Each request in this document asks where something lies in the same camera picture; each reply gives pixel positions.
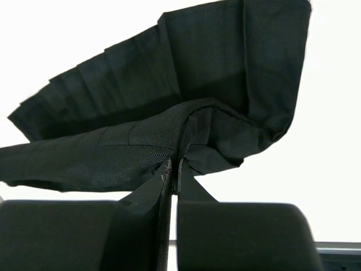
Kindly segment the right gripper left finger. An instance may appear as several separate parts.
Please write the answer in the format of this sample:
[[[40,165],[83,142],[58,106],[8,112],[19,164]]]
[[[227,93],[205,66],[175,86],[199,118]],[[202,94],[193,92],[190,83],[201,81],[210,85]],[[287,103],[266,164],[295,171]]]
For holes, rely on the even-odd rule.
[[[118,201],[7,200],[2,270],[165,270],[171,162]]]

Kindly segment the black pleated skirt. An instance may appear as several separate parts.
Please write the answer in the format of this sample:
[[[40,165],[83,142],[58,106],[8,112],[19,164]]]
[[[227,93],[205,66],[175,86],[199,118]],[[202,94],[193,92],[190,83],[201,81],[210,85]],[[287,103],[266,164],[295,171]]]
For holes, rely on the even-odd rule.
[[[9,116],[1,180],[57,191],[132,191],[159,166],[239,167],[288,131],[309,1],[218,1],[157,24],[52,78]]]

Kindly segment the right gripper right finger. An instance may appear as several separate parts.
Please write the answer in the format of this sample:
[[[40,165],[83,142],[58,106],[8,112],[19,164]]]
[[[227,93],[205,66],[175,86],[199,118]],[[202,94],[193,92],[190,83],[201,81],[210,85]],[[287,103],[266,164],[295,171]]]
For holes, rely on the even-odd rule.
[[[179,165],[179,270],[322,270],[308,222],[292,204],[222,203]]]

